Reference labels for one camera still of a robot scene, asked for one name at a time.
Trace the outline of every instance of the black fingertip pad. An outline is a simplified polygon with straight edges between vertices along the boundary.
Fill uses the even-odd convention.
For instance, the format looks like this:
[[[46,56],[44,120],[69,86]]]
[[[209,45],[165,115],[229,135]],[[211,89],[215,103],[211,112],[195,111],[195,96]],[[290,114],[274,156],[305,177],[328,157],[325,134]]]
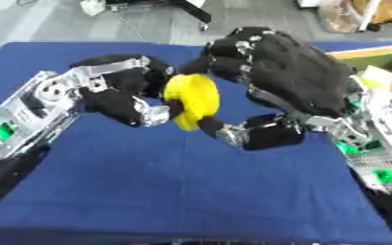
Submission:
[[[214,117],[208,116],[203,117],[201,120],[198,121],[199,127],[208,134],[209,137],[216,139],[217,132],[221,130],[225,124]]]

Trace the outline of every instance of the black chair leg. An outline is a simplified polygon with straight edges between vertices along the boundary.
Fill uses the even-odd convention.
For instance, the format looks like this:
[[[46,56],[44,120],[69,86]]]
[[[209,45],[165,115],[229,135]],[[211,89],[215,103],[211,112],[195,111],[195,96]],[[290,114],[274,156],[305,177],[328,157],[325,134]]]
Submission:
[[[175,6],[182,8],[184,11],[188,12],[189,14],[193,15],[195,18],[199,19],[206,25],[208,25],[212,21],[212,16],[210,13],[192,5],[186,0],[170,0],[170,2]]]

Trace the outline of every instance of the gray floor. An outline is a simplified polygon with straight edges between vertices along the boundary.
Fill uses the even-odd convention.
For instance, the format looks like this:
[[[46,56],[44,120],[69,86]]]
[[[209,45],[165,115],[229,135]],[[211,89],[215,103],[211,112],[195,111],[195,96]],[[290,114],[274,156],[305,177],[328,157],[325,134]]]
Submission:
[[[148,41],[204,45],[235,27],[270,26],[304,40],[392,40],[392,24],[380,33],[327,33],[315,11],[294,0],[207,0],[214,22],[199,32],[199,22],[171,7],[132,7],[121,12],[85,15],[78,0],[39,0],[0,10],[0,47],[11,41]]]

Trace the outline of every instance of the yellow ball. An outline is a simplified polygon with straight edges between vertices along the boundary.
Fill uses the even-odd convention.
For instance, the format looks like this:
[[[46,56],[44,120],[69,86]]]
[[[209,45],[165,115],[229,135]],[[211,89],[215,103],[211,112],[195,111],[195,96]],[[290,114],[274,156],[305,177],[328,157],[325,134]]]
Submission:
[[[185,111],[174,119],[182,130],[199,128],[197,121],[217,113],[220,95],[215,83],[204,75],[177,75],[163,91],[165,100],[180,100]]]

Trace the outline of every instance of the blue table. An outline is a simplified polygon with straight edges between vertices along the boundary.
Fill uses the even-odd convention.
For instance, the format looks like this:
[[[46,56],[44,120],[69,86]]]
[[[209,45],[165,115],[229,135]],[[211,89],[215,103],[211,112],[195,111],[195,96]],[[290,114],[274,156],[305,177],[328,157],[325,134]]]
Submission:
[[[355,45],[361,46],[317,44],[328,50]],[[0,102],[37,71],[64,72],[82,58],[144,53],[179,65],[200,50],[149,43],[8,44],[0,50]],[[217,81],[224,121],[272,112],[247,101],[243,87]],[[179,237],[392,243],[341,154],[315,133],[303,145],[244,152],[173,123],[134,129],[84,115],[0,203],[0,244]]]

